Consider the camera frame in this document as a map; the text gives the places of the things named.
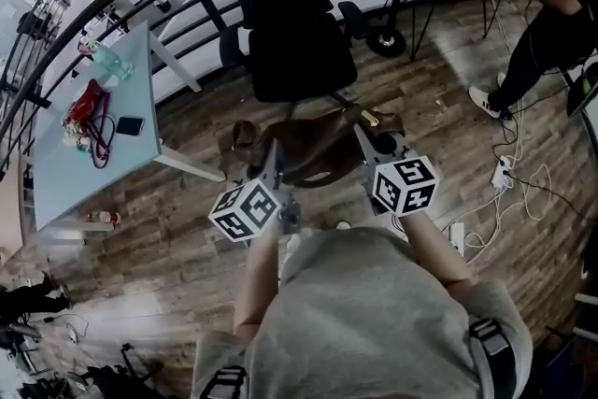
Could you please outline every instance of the white box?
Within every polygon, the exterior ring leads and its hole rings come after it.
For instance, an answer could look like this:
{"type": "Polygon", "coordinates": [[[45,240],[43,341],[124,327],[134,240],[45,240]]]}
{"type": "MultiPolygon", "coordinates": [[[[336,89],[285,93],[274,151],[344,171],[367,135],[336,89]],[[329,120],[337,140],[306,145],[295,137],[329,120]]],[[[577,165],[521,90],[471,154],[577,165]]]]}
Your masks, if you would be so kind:
{"type": "Polygon", "coordinates": [[[426,209],[432,204],[438,186],[427,156],[379,164],[372,195],[396,216],[426,209]]]}
{"type": "Polygon", "coordinates": [[[278,215],[280,203],[259,179],[218,197],[208,217],[231,241],[259,236],[278,215]]]}

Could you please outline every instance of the plastic bottle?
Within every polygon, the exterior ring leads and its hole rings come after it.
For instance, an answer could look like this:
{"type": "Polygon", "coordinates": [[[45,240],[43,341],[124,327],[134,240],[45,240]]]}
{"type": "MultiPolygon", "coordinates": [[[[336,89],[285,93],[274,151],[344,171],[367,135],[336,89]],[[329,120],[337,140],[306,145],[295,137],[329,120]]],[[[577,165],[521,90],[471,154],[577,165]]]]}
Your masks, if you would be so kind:
{"type": "Polygon", "coordinates": [[[114,75],[120,80],[127,80],[135,67],[125,62],[119,55],[108,47],[103,46],[99,42],[92,42],[90,44],[93,61],[100,64],[110,75],[114,75]]]}
{"type": "Polygon", "coordinates": [[[121,214],[111,213],[110,211],[92,211],[87,214],[87,221],[91,223],[119,224],[121,222],[121,214]]]}

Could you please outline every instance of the chair seat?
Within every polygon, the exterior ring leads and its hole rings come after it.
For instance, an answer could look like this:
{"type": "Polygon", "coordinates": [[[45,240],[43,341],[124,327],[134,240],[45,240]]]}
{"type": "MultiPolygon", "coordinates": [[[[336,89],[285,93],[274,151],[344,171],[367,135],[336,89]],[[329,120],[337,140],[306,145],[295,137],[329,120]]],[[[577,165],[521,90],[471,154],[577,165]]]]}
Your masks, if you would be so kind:
{"type": "Polygon", "coordinates": [[[261,102],[294,102],[347,87],[357,78],[349,43],[332,14],[290,15],[249,33],[250,70],[261,102]]]}

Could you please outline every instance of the light blue tabletop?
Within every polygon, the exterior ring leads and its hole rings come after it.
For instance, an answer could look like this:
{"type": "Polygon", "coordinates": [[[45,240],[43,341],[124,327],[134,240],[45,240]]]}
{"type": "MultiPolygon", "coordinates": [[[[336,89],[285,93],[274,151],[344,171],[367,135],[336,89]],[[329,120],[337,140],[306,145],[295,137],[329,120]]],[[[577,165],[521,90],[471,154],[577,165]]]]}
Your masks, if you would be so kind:
{"type": "MultiPolygon", "coordinates": [[[[131,77],[119,81],[98,65],[91,64],[71,82],[65,79],[50,96],[51,107],[47,110],[41,108],[36,116],[33,156],[38,231],[161,153],[151,87],[150,30],[147,23],[137,26],[111,48],[135,66],[131,77]],[[110,159],[103,169],[93,166],[90,152],[78,151],[63,143],[62,120],[75,94],[92,78],[110,91],[108,115],[115,122],[122,116],[144,119],[139,136],[114,135],[110,159]]],[[[111,124],[107,122],[105,137],[111,132],[110,128],[111,124]]]]}

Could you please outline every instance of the chair armrest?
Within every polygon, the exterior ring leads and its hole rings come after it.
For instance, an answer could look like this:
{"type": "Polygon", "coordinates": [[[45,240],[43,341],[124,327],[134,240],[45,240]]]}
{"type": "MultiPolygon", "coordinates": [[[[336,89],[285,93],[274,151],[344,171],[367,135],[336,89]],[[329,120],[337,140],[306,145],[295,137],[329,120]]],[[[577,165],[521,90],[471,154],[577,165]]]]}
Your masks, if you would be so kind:
{"type": "Polygon", "coordinates": [[[236,67],[243,64],[245,55],[239,48],[239,35],[236,27],[226,27],[221,32],[222,66],[236,67]]]}
{"type": "Polygon", "coordinates": [[[370,27],[363,12],[352,2],[341,2],[338,4],[338,8],[345,18],[351,36],[366,38],[370,32],[370,27]]]}

